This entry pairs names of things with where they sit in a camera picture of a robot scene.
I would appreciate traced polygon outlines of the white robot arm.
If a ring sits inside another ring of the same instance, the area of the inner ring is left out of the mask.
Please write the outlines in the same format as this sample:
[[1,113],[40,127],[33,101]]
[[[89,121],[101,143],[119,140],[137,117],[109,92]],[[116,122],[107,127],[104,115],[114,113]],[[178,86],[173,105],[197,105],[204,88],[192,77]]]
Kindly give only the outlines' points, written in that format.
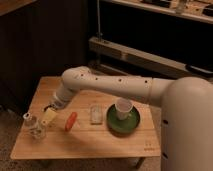
[[161,108],[161,171],[213,171],[213,84],[209,81],[95,75],[80,66],[62,73],[49,106],[63,109],[81,90]]

